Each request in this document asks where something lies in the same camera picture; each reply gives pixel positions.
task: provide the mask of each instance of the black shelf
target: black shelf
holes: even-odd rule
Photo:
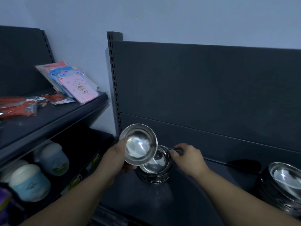
[[[38,202],[23,202],[19,200],[18,203],[25,208],[26,213],[32,216],[48,206],[51,202],[61,196],[63,189],[71,182],[79,173],[82,176],[87,174],[86,165],[98,153],[102,156],[114,141],[111,134],[90,129],[82,124],[75,124],[66,129],[59,135],[51,139],[59,143],[66,156],[70,161],[69,170],[62,176],[52,176],[43,171],[43,174],[51,182],[51,191],[43,200]],[[31,155],[26,156],[30,163]]]
[[[32,95],[41,96],[53,91],[47,89]],[[99,94],[98,98],[84,105],[78,102],[61,105],[49,103],[46,107],[39,108],[35,117],[20,116],[4,120],[0,132],[0,165],[25,155],[34,146],[43,144],[93,112],[105,109],[108,96],[104,92]]]

